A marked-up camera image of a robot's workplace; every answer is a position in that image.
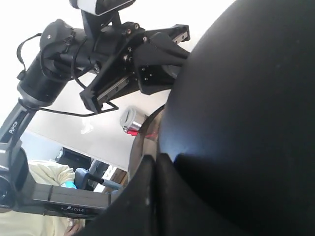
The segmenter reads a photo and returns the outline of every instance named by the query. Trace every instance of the black curved object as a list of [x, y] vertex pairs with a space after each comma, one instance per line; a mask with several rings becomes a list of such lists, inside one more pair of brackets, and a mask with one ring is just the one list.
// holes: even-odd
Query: black curved object
[[315, 234], [315, 2], [236, 1], [178, 76], [159, 145], [255, 235]]

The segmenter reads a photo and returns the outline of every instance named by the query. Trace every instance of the desk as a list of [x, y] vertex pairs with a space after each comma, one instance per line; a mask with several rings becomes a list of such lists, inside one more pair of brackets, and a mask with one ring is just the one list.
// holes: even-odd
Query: desk
[[[141, 27], [148, 30], [187, 24], [190, 26], [191, 41], [182, 46], [191, 50], [208, 27], [232, 2], [233, 0], [220, 0], [204, 3], [202, 0], [195, 0], [192, 4], [192, 1], [181, 0], [137, 0], [132, 7], [121, 11], [121, 18], [122, 22], [138, 22]], [[12, 2], [4, 1], [2, 8], [14, 9], [14, 14], [0, 15], [1, 31], [6, 32], [6, 35], [2, 34], [0, 44], [2, 55], [0, 122], [4, 121], [18, 97], [16, 91], [18, 81], [15, 77], [22, 70], [15, 56], [18, 44], [37, 32], [42, 32], [57, 18], [63, 19], [73, 27], [82, 28], [80, 11], [73, 9], [67, 0], [28, 0], [15, 4], [18, 6], [13, 7]], [[36, 39], [25, 45], [23, 57], [27, 65], [30, 65], [38, 49]], [[92, 78], [92, 75], [87, 75], [83, 81], [88, 83]], [[70, 82], [51, 108], [86, 113], [78, 95], [80, 91], [75, 83]], [[114, 100], [120, 107], [119, 111], [93, 118], [82, 119], [39, 112], [28, 130], [66, 148], [127, 170], [133, 137], [126, 135], [119, 126], [122, 112], [127, 106], [135, 105], [149, 115], [166, 102], [168, 93], [164, 91], [146, 96], [136, 92]], [[92, 127], [92, 130], [82, 134], [82, 130], [87, 126]]]

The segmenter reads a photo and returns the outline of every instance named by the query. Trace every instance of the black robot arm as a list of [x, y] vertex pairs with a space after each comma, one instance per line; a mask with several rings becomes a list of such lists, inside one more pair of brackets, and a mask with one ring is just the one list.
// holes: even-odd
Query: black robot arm
[[[100, 16], [82, 11], [82, 16], [84, 29], [58, 19], [39, 34], [40, 52], [18, 77], [22, 98], [0, 129], [0, 208], [84, 219], [103, 212], [120, 190], [104, 195], [35, 183], [21, 135], [35, 113], [52, 105], [70, 80], [82, 86], [86, 108], [99, 114], [103, 103], [113, 106], [105, 112], [116, 110], [110, 100], [136, 90], [152, 94], [171, 88], [189, 55], [177, 45], [189, 40], [188, 26], [146, 31], [137, 23], [121, 24], [117, 9]], [[78, 78], [87, 72], [96, 77], [86, 87]]]

